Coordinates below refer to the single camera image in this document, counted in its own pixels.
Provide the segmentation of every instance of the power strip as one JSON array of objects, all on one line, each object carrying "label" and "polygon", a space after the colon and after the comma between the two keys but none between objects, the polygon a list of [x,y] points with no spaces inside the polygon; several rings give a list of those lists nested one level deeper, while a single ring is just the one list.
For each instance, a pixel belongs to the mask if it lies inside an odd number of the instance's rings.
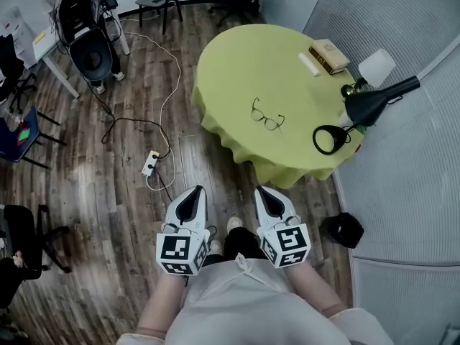
[{"label": "power strip", "polygon": [[152,176],[153,169],[155,169],[159,156],[160,154],[158,152],[150,151],[149,156],[145,160],[144,167],[142,168],[142,174],[145,176]]}]

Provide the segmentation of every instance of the desk lamp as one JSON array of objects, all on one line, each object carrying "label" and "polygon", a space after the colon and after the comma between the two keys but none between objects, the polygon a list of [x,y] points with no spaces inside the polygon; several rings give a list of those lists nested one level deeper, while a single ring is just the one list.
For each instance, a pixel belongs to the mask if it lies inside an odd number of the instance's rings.
[{"label": "desk lamp", "polygon": [[[370,127],[374,125],[382,114],[388,102],[420,87],[420,81],[413,76],[398,84],[380,91],[356,92],[345,98],[346,114],[353,122],[347,130],[334,125],[322,125],[313,132],[313,144],[323,155],[332,155],[349,142],[349,132],[357,126]],[[333,139],[333,149],[325,151],[316,141],[319,131],[328,132]]]},{"label": "desk lamp", "polygon": [[395,66],[395,61],[388,51],[380,49],[374,52],[358,65],[361,78],[358,78],[354,86],[346,84],[341,88],[342,96],[347,97],[356,93],[364,84],[379,88]]},{"label": "desk lamp", "polygon": [[382,114],[388,102],[420,87],[416,76],[380,91],[353,93],[345,98],[345,109],[354,125],[370,127]]}]

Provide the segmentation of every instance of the white eraser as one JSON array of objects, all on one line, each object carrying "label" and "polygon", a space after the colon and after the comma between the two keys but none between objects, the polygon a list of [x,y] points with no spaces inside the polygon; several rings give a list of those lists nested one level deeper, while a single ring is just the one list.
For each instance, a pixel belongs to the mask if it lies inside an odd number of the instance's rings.
[{"label": "white eraser", "polygon": [[309,69],[309,71],[313,74],[313,77],[317,77],[321,75],[319,69],[316,65],[307,57],[307,55],[300,53],[299,54],[300,61]]}]

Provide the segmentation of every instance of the loudspeaker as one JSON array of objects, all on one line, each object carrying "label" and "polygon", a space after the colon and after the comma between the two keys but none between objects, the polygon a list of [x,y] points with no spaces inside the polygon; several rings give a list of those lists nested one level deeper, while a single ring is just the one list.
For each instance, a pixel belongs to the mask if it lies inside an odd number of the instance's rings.
[{"label": "loudspeaker", "polygon": [[100,81],[112,67],[112,54],[107,37],[99,27],[77,37],[69,47],[69,55],[75,67],[88,81]]}]

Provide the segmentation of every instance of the sneaker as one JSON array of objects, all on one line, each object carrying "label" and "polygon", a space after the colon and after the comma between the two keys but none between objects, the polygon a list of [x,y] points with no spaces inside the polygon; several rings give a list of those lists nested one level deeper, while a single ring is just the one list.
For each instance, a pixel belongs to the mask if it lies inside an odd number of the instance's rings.
[{"label": "sneaker", "polygon": [[221,242],[218,239],[212,239],[209,244],[209,254],[220,254],[222,255]]},{"label": "sneaker", "polygon": [[243,227],[243,221],[239,217],[232,216],[227,222],[227,234],[236,227]]},{"label": "sneaker", "polygon": [[106,91],[106,87],[103,83],[101,83],[100,86],[96,86],[96,92],[98,93],[98,95],[101,95],[105,91]]},{"label": "sneaker", "polygon": [[122,71],[120,71],[117,74],[112,73],[112,75],[114,76],[117,82],[121,81],[124,78],[124,73]]}]

